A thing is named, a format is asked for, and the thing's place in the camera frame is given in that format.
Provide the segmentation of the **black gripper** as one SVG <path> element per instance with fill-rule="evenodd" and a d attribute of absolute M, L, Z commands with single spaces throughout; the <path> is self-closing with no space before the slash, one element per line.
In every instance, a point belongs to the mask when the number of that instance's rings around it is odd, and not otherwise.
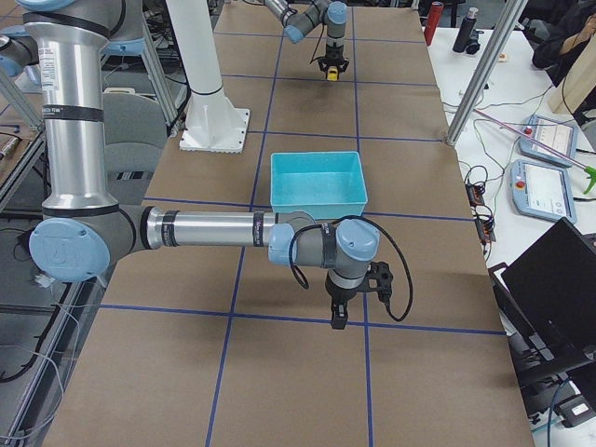
<path fill-rule="evenodd" d="M 326 277 L 325 289 L 331 296 L 331 327 L 343 330 L 347 324 L 347 302 L 357 293 L 367 292 L 368 284 L 364 278 Z"/>
<path fill-rule="evenodd" d="M 348 66 L 349 60 L 345 60 L 344 46 L 340 45 L 326 45 L 325 59 L 317 58 L 319 70 L 326 74 L 328 72 L 328 65 L 338 65 L 338 73 L 343 74 Z"/>

